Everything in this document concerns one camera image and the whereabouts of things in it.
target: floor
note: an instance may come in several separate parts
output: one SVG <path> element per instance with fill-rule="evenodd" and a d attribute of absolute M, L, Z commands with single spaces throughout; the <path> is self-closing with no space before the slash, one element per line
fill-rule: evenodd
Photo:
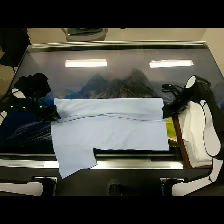
<path fill-rule="evenodd" d="M 29 28 L 31 43 L 66 42 L 61 28 Z M 109 28 L 106 40 L 207 40 L 209 47 L 224 74 L 224 29 L 218 28 Z M 14 72 L 0 65 L 0 96 L 7 90 Z"/>

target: ceiling light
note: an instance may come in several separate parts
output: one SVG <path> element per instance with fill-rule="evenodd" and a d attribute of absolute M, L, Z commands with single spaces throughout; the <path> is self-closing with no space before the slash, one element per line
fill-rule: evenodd
<path fill-rule="evenodd" d="M 106 59 L 85 59 L 85 60 L 66 60 L 66 68 L 86 68 L 86 67 L 105 67 Z"/>
<path fill-rule="evenodd" d="M 168 67 L 179 67 L 179 66 L 192 66 L 194 65 L 191 60 L 161 60 L 151 61 L 149 63 L 150 68 L 168 68 Z"/>

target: mountain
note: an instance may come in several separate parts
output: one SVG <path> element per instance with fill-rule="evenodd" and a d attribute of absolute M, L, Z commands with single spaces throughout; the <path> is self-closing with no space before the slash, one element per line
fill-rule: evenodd
<path fill-rule="evenodd" d="M 109 98 L 158 97 L 151 83 L 140 70 L 133 69 L 124 80 L 108 81 L 101 75 L 94 75 L 78 93 L 66 96 L 68 99 L 109 99 Z"/>

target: table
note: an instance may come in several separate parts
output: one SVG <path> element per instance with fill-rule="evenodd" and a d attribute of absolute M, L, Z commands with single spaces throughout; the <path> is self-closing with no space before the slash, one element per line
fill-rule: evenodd
<path fill-rule="evenodd" d="M 91 72 L 86 72 L 65 67 L 66 60 L 79 59 L 106 59 L 109 70 L 95 68 Z M 151 61 L 159 60 L 191 60 L 193 66 L 150 68 Z M 13 88 L 19 77 L 37 72 L 44 73 L 49 78 L 52 91 L 44 98 L 49 105 L 55 97 L 162 97 L 164 102 L 170 102 L 173 96 L 162 92 L 162 84 L 173 83 L 183 87 L 190 76 L 198 75 L 212 83 L 217 103 L 224 110 L 223 77 L 206 43 L 201 41 L 36 44 L 28 47 L 10 88 Z M 118 86 L 120 89 L 116 89 L 121 80 L 125 80 L 126 83 L 122 81 L 123 84 L 127 84 L 127 80 L 137 80 L 138 91 L 134 91 L 133 86 L 129 86 L 128 91 L 121 91 L 121 86 Z M 110 86 L 113 91 L 108 93 L 105 86 Z M 181 144 L 184 166 L 189 168 L 176 118 L 174 124 L 178 142 Z M 43 158 L 52 158 L 50 122 L 37 123 L 35 116 L 30 113 L 20 114 L 19 119 L 18 115 L 10 115 L 0 128 L 0 153 L 2 156 L 42 155 Z"/>

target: white cloth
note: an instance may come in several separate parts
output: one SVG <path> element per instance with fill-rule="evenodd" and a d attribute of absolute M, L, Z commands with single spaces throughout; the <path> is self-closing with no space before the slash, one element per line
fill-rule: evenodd
<path fill-rule="evenodd" d="M 55 105 L 62 119 L 51 134 L 62 178 L 96 165 L 93 148 L 169 150 L 160 98 L 55 99 Z"/>
<path fill-rule="evenodd" d="M 211 165 L 212 158 L 204 146 L 205 116 L 201 105 L 190 101 L 179 121 L 191 166 Z"/>

